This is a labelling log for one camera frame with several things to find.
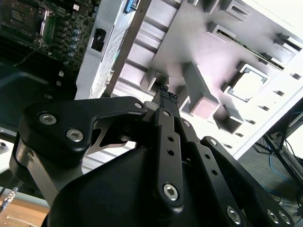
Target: circuit board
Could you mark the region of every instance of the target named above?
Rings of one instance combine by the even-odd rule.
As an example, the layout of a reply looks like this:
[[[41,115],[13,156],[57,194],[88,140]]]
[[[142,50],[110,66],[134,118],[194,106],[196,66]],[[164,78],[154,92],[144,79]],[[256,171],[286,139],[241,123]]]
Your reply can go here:
[[[0,0],[0,36],[27,50],[14,52],[20,54],[11,59],[14,66],[24,65],[35,53],[45,56],[45,62],[59,62],[64,77],[75,81],[99,4],[100,0]]]

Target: chip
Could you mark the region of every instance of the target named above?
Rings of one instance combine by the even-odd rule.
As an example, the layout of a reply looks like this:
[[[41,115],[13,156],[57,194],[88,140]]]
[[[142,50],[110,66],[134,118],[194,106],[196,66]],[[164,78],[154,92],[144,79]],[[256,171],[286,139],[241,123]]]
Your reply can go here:
[[[0,1],[0,31],[33,42],[41,28],[39,9],[22,0]]]

